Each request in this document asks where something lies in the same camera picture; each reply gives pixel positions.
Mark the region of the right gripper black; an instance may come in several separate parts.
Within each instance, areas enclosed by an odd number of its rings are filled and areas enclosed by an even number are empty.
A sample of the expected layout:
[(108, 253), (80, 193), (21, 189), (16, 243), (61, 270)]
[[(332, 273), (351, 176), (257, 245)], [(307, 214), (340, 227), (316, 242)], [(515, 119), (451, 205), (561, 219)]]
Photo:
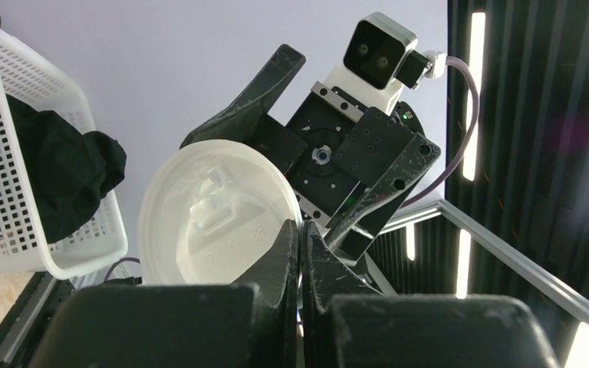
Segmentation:
[(302, 53), (281, 44), (239, 95), (189, 132), (179, 147), (248, 140), (285, 175), (303, 216), (325, 229), (329, 249), (355, 262), (441, 149), (426, 138), (408, 104), (398, 103), (390, 115), (373, 107), (343, 109), (336, 99), (318, 93), (320, 83), (288, 123), (271, 117), (261, 121), (305, 62)]

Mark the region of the single white cup lid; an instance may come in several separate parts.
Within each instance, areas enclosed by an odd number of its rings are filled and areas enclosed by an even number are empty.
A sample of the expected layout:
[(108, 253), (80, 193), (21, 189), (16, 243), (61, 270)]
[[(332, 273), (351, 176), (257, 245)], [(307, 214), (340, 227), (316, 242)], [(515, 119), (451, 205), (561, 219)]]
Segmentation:
[(231, 140), (179, 149), (152, 178), (137, 241), (145, 285), (229, 284), (302, 227), (295, 192), (257, 150)]

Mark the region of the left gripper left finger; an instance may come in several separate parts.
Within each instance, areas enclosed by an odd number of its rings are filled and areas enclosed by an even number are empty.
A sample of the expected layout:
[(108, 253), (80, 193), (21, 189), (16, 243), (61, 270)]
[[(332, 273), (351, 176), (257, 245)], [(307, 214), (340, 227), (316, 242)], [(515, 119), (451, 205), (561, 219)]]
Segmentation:
[(51, 319), (33, 367), (293, 367), (298, 227), (231, 284), (77, 291)]

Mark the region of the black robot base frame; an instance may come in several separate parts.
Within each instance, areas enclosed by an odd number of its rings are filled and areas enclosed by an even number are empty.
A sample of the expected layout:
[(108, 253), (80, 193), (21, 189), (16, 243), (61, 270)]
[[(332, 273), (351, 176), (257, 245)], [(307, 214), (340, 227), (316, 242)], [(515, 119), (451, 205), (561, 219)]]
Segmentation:
[(80, 288), (46, 272), (33, 275), (0, 322), (0, 367), (28, 367), (52, 317)]

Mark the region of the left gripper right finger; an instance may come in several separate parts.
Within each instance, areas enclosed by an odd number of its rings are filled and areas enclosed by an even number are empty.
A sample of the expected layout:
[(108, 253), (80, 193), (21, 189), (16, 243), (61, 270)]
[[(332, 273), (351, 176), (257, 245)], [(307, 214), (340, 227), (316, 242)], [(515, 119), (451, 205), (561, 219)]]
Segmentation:
[(304, 361), (308, 367), (556, 367), (530, 308), (504, 295), (386, 296), (302, 225)]

